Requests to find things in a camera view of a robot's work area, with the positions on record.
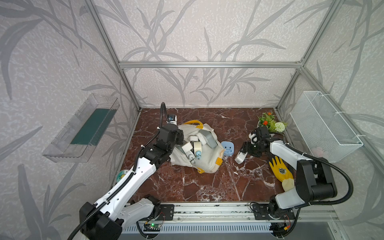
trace rubber glove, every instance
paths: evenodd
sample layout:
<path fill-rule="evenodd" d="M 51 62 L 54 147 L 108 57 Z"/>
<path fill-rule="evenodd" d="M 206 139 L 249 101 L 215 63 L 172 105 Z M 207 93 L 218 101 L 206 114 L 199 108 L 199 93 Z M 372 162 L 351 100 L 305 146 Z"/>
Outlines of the rubber glove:
<path fill-rule="evenodd" d="M 280 157 L 275 156 L 275 158 L 272 158 L 272 162 L 269 162 L 269 166 L 271 166 L 271 169 L 275 174 L 275 177 L 280 182 L 282 182 L 284 191 L 288 191 L 295 187 L 295 181 L 293 180 L 293 175 L 285 166 L 283 160 Z"/>

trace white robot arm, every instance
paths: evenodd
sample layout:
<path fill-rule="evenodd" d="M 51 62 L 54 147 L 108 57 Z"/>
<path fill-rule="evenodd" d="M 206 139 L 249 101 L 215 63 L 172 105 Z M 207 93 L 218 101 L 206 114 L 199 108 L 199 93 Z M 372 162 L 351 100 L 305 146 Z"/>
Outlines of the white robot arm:
<path fill-rule="evenodd" d="M 152 139 L 143 146 L 134 166 L 110 191 L 94 204 L 87 202 L 80 208 L 80 224 L 69 240 L 79 230 L 90 240 L 117 240 L 126 227 L 140 219 L 150 220 L 159 216 L 161 202 L 152 196 L 129 206 L 126 204 L 144 181 L 170 160 L 174 146 L 183 143 L 183 131 L 177 127 L 175 116 L 172 120 L 172 123 L 169 121 L 159 128 L 153 137 L 157 137 L 155 144 L 149 144 Z"/>
<path fill-rule="evenodd" d="M 94 204 L 87 202 L 81 207 L 79 211 L 80 224 L 68 237 L 68 240 L 73 239 L 79 230 L 90 240 L 117 240 L 122 229 L 134 222 L 143 218 L 149 220 L 159 216 L 160 201 L 154 197 L 143 198 L 129 206 L 126 206 L 126 203 L 144 181 L 161 164 L 169 160 L 169 155 L 174 146 L 183 143 L 183 131 L 179 130 L 176 125 L 176 116 L 173 115 L 172 119 L 174 122 L 160 127 L 159 132 L 153 137 L 153 139 L 157 137 L 156 144 L 149 145 L 153 140 L 151 139 L 140 150 L 134 166 L 118 184 Z M 300 153 L 283 141 L 271 137 L 266 127 L 257 128 L 254 134 L 255 136 L 252 137 L 251 142 L 243 144 L 236 157 L 237 162 L 242 162 L 248 153 L 260 157 L 262 153 L 267 152 L 281 157 L 296 170 L 296 187 L 272 196 L 267 207 L 268 214 L 266 215 L 273 219 L 280 219 L 287 212 L 290 212 L 293 207 L 300 208 L 316 200 L 335 197 L 337 190 L 330 166 L 344 175 L 349 184 L 349 191 L 343 198 L 328 203 L 341 203 L 352 195 L 353 185 L 350 179 L 348 180 L 349 177 L 337 167 L 329 164 L 325 159 L 304 156 L 305 154 Z"/>

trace potted plant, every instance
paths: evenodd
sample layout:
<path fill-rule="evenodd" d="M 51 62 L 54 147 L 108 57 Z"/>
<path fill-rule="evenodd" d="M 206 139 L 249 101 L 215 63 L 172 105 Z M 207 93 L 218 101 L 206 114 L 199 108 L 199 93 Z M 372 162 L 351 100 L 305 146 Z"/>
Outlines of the potted plant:
<path fill-rule="evenodd" d="M 266 126 L 269 133 L 274 133 L 284 132 L 287 124 L 284 122 L 276 122 L 275 116 L 272 114 L 272 112 L 267 112 L 263 113 L 261 117 L 259 117 L 258 126 Z"/>

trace marble floor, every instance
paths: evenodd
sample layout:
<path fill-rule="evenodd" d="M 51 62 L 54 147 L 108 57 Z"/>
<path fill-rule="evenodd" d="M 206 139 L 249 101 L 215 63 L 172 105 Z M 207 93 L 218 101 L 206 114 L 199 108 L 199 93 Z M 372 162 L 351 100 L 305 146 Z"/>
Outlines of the marble floor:
<path fill-rule="evenodd" d="M 214 128 L 218 140 L 235 145 L 232 157 L 224 157 L 223 164 L 214 174 L 199 174 L 197 169 L 163 164 L 147 179 L 132 197 L 138 201 L 147 194 L 163 202 L 199 201 L 268 201 L 284 190 L 268 164 L 268 158 L 248 157 L 242 164 L 234 160 L 248 134 L 263 112 L 272 108 L 170 108 L 167 114 L 176 114 L 181 124 L 198 119 Z M 143 109 L 121 169 L 130 169 L 141 144 L 156 133 L 159 109 Z"/>

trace yellow strap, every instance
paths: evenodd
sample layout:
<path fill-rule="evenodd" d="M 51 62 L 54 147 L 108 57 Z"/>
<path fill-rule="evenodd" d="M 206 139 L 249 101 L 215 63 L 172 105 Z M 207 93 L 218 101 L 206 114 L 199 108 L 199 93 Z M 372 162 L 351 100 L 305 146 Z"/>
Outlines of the yellow strap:
<path fill-rule="evenodd" d="M 201 169 L 201 168 L 198 167 L 198 168 L 197 168 L 197 172 L 200 173 L 200 174 L 202 174 L 202 173 L 205 172 L 205 171 L 204 171 L 203 169 Z"/>
<path fill-rule="evenodd" d="M 220 166 L 222 163 L 223 163 L 223 160 L 218 157 L 216 160 L 216 164 Z"/>
<path fill-rule="evenodd" d="M 199 120 L 191 120 L 191 121 L 185 122 L 183 124 L 193 124 L 193 123 L 198 123 L 198 125 L 196 127 L 203 129 L 203 123 L 200 122 Z"/>

